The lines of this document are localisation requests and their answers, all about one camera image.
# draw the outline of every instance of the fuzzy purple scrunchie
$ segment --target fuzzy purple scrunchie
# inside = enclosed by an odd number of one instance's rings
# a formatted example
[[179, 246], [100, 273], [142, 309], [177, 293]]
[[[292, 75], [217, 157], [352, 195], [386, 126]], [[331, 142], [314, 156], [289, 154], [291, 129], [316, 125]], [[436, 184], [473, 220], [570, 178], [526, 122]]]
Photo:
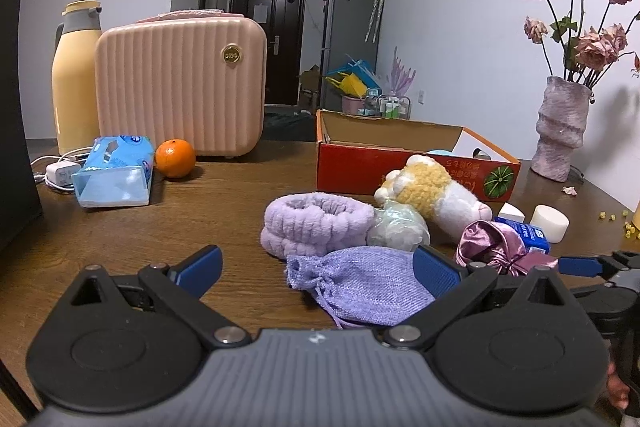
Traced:
[[373, 218], [370, 204], [352, 198], [324, 192], [291, 194], [267, 206], [260, 243], [280, 259], [326, 255], [366, 245]]

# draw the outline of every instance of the metal screw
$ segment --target metal screw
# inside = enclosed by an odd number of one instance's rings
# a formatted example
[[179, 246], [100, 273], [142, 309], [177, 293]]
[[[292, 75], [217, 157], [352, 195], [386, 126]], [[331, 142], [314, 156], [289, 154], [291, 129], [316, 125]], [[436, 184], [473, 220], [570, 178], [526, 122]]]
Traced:
[[415, 326], [396, 326], [389, 330], [389, 336], [398, 343], [413, 342], [420, 338], [420, 330]]
[[214, 338], [223, 344], [236, 344], [246, 337], [246, 333], [238, 326], [225, 326], [213, 333]]

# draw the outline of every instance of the white cylinder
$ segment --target white cylinder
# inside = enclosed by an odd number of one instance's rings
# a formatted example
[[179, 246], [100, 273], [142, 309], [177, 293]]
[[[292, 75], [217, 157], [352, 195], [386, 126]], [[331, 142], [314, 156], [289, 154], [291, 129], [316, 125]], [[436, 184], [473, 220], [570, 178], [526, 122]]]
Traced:
[[539, 204], [533, 211], [530, 225], [539, 227], [550, 243], [560, 243], [564, 237], [569, 219], [559, 210], [546, 204]]

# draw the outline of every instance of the charging cable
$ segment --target charging cable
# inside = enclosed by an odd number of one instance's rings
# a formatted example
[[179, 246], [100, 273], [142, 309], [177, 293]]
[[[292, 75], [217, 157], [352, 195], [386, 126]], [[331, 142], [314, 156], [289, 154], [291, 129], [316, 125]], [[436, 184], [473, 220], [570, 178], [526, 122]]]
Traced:
[[33, 167], [34, 165], [36, 165], [36, 163], [42, 160], [56, 160], [56, 162], [53, 162], [52, 164], [48, 165], [44, 174], [34, 174], [33, 180], [37, 184], [44, 182], [44, 184], [47, 185], [47, 187], [55, 188], [56, 190], [60, 190], [61, 192], [66, 192], [69, 194], [75, 192], [75, 189], [73, 188], [73, 186], [71, 187], [69, 186], [71, 185], [71, 183], [66, 184], [66, 186], [63, 186], [56, 183], [56, 181], [59, 181], [59, 179], [53, 180], [51, 178], [54, 174], [58, 174], [58, 170], [56, 169], [56, 166], [57, 164], [62, 162], [67, 162], [68, 167], [73, 167], [74, 171], [78, 171], [80, 164], [85, 162], [85, 160], [87, 159], [87, 156], [89, 156], [89, 152], [92, 149], [93, 147], [82, 147], [80, 149], [74, 149], [72, 151], [69, 151], [68, 153], [65, 153], [61, 156], [41, 156], [40, 158], [36, 158], [34, 161], [31, 162], [31, 167]]

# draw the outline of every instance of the pink satin pouch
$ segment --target pink satin pouch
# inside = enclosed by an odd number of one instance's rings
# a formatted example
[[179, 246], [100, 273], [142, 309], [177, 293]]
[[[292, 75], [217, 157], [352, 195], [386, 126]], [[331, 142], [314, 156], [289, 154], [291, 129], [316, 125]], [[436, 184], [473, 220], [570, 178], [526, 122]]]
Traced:
[[462, 233], [456, 262], [466, 266], [470, 261], [481, 261], [494, 266], [502, 275], [514, 277], [526, 275], [534, 266], [558, 267], [555, 257], [539, 251], [527, 252], [518, 232], [494, 221], [476, 221]]

